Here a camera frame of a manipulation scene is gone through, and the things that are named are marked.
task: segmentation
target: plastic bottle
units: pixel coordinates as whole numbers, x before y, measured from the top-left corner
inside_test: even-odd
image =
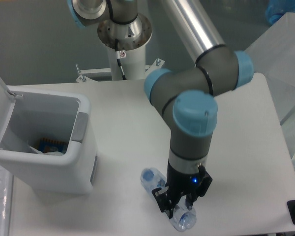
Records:
[[[166,178],[156,168],[144,169],[141,174],[141,184],[147,193],[155,200],[152,195],[152,190],[155,188],[164,188]],[[196,211],[194,208],[190,210],[185,205],[185,197],[181,198],[179,203],[174,208],[172,219],[169,220],[174,228],[180,232],[191,229],[196,221]]]
[[[286,12],[295,12],[295,0],[270,0],[265,16],[269,23],[273,25]]]

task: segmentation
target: white table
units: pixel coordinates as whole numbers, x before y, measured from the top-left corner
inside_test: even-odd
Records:
[[[146,167],[166,174],[170,140],[143,81],[33,87],[90,99],[98,166],[87,196],[33,190],[15,178],[10,236],[182,235],[140,184]],[[216,100],[218,125],[206,164],[213,182],[195,202],[198,220],[184,235],[295,231],[286,205],[295,199],[295,174],[264,76]]]

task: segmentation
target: white trash bin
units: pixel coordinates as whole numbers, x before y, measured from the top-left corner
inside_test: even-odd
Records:
[[[0,78],[0,165],[33,188],[89,193],[97,161],[89,116],[84,95],[7,87]],[[33,153],[41,138],[68,143],[67,151]]]

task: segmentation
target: gray floor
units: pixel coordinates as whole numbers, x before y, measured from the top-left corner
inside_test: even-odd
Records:
[[[153,36],[147,64],[156,58],[180,71],[193,66],[159,0],[140,0]],[[202,0],[225,42],[244,50],[269,27],[266,0]],[[97,26],[75,26],[65,0],[0,1],[0,75],[8,85],[69,83],[80,69],[108,67]]]

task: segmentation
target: light blue joint cap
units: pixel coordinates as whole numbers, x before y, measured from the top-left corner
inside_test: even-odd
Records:
[[[67,0],[67,4],[69,7],[69,10],[71,12],[71,15],[74,19],[75,24],[79,27],[79,28],[85,28],[85,26],[80,22],[79,18],[76,16],[74,9],[73,9],[73,5],[72,5],[72,0]]]
[[[208,136],[216,127],[217,103],[200,90],[183,92],[175,100],[173,118],[183,132],[199,138]]]
[[[150,99],[150,95],[151,95],[151,91],[153,89],[153,86],[155,84],[155,82],[164,74],[170,73],[171,71],[168,69],[157,69],[152,71],[146,78],[146,81],[144,82],[144,92],[147,95],[147,98],[149,99],[149,101],[151,101]]]
[[[237,51],[235,54],[239,65],[238,82],[236,86],[236,88],[238,88],[252,80],[252,77],[254,77],[254,65],[250,56],[244,51]]]

